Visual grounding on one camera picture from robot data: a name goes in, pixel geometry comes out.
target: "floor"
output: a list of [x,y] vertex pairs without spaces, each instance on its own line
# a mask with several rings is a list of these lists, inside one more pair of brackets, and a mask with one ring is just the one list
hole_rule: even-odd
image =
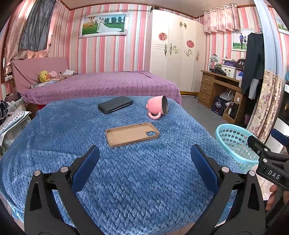
[[[217,126],[227,123],[221,116],[199,104],[198,97],[194,98],[194,96],[182,95],[182,106],[184,110],[200,123],[214,138],[216,138],[215,129]],[[259,175],[257,175],[257,178],[263,193],[263,199],[267,200],[271,195],[269,189],[273,184]]]

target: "desk drawer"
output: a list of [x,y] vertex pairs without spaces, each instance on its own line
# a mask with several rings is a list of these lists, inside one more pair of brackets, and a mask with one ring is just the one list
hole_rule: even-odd
[[201,83],[200,91],[206,93],[207,95],[211,95],[212,86],[205,83]]
[[209,103],[209,100],[210,100],[210,95],[207,95],[203,92],[200,91],[199,93],[199,100],[204,102],[205,104],[208,104]]
[[212,86],[213,82],[214,82],[214,77],[203,74],[202,83],[205,83],[205,84]]

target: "mug handle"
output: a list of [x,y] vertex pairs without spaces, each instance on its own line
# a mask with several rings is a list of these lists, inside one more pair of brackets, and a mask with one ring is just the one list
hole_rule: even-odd
[[156,116],[153,116],[151,113],[148,113],[148,116],[149,116],[151,119],[154,119],[154,120],[159,119],[159,118],[161,117],[161,115],[162,115],[161,111],[160,111],[159,114],[156,115]]

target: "label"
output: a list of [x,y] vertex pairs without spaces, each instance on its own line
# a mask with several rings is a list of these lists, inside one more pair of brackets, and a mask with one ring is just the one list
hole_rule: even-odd
[[264,172],[265,175],[269,176],[270,178],[276,180],[276,181],[280,181],[281,176],[280,174],[274,172],[273,170],[267,168]]

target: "bed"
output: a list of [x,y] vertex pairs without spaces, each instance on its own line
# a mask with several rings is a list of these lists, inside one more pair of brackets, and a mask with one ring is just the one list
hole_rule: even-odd
[[38,83],[42,70],[64,72],[65,58],[45,57],[12,62],[16,90],[26,104],[46,105],[55,100],[95,96],[160,96],[165,95],[181,104],[177,86],[149,72],[106,72],[74,75],[54,84],[29,89]]
[[[69,166],[93,144],[100,160],[77,197],[105,234],[163,235],[198,219],[212,193],[192,163],[194,144],[221,166],[238,171],[216,140],[174,100],[168,99],[166,116],[152,120],[145,108],[151,97],[132,96],[132,105],[103,114],[97,105],[111,98],[50,102],[12,143],[0,161],[0,192],[22,220],[33,172]],[[109,147],[106,129],[143,122],[151,122],[160,136]],[[55,197],[64,221],[71,225],[57,193]],[[229,200],[223,220],[231,204]]]

